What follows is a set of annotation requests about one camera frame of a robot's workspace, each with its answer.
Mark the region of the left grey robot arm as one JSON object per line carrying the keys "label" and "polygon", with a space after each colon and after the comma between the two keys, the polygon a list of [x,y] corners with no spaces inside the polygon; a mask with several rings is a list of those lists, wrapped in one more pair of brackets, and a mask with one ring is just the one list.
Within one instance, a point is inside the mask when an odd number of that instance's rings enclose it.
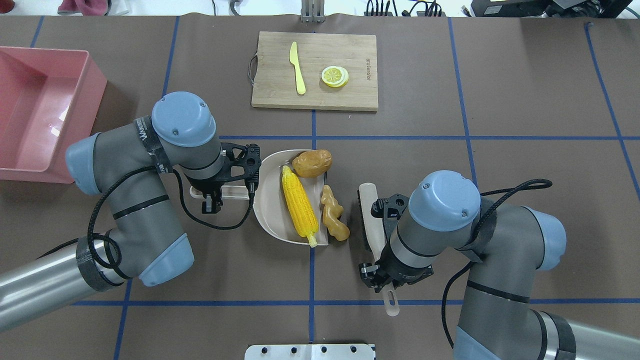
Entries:
{"label": "left grey robot arm", "polygon": [[83,193],[99,196],[83,235],[1,276],[1,330],[12,330],[138,278],[163,284],[194,264],[194,253],[161,175],[172,173],[185,206],[183,178],[200,191],[202,212],[221,210],[222,187],[244,182],[247,218],[262,164],[255,143],[221,142],[198,95],[163,95],[151,113],[71,146],[67,169]]}

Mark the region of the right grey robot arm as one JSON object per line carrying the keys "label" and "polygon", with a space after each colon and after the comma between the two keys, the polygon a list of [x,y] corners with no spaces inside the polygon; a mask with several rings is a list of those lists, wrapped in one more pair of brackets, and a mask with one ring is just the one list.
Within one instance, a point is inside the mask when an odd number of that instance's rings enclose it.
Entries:
{"label": "right grey robot arm", "polygon": [[531,309],[535,275],[558,265],[566,230],[556,217],[506,200],[550,186],[535,178],[492,200],[451,170],[430,173],[410,196],[380,198],[373,183],[363,183],[358,200],[374,260],[359,265],[359,276],[384,294],[394,316],[395,289],[431,276],[437,256],[451,248],[469,260],[451,278],[468,274],[450,340],[455,360],[637,360],[637,338]]}

